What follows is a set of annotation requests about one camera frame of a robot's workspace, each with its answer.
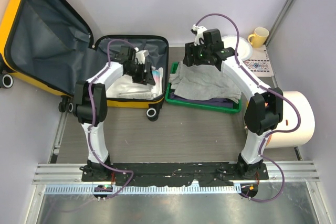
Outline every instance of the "paper roll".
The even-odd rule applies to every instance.
[[[311,106],[306,97],[298,91],[286,91],[284,97],[290,100],[298,109],[301,116],[301,126],[291,133],[275,133],[268,139],[266,148],[294,147],[307,143],[315,130],[315,119]],[[283,102],[284,115],[277,130],[290,130],[298,123],[294,109]]]

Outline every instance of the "yellow mug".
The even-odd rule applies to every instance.
[[[266,28],[257,27],[254,30],[254,33],[247,37],[247,40],[248,42],[250,42],[252,47],[258,48],[258,47],[261,47],[265,43],[268,35],[269,35],[269,31]]]

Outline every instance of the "open suitcase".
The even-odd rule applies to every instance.
[[[66,106],[71,110],[76,82],[104,67],[107,44],[116,38],[149,51],[147,60],[163,69],[162,92],[151,100],[108,98],[108,106],[154,108],[159,113],[167,86],[168,41],[160,36],[108,35],[94,44],[90,27],[66,0],[10,0],[0,26],[0,71],[62,96],[59,110],[65,111]],[[110,55],[121,45],[112,43]]]

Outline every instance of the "plate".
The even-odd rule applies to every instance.
[[[224,47],[232,47],[233,49],[236,48],[237,43],[237,35],[228,35],[222,37],[222,41],[224,42]],[[239,37],[239,44],[238,44],[238,56],[239,58],[244,61],[248,60],[252,56],[252,46],[251,44],[244,38]]]

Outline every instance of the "purple cloth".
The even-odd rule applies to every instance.
[[[225,98],[212,98],[210,100],[206,101],[197,101],[197,100],[188,100],[184,99],[182,97],[178,97],[174,94],[174,92],[169,94],[169,99],[181,101],[181,102],[188,102],[188,103],[194,103],[194,104],[201,104],[201,105],[211,105],[215,107],[225,107],[225,108],[233,108],[233,101]]]

